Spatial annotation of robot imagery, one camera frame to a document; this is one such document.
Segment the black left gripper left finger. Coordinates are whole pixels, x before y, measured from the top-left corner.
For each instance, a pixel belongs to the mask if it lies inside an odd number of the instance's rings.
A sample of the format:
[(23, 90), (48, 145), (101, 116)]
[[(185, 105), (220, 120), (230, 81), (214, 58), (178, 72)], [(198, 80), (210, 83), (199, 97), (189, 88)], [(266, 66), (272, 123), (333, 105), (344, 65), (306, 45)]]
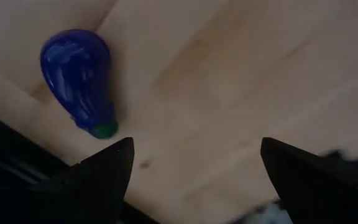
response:
[(131, 137), (108, 146), (80, 163), (75, 223), (115, 223), (122, 208), (134, 162)]

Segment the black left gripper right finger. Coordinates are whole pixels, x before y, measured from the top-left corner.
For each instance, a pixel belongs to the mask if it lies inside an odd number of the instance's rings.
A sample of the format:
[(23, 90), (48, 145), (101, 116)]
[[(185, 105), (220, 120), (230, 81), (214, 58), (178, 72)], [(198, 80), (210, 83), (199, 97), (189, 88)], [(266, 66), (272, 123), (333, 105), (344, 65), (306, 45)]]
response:
[(260, 148), (268, 177), (293, 223), (358, 223), (358, 159), (323, 157), (274, 138)]

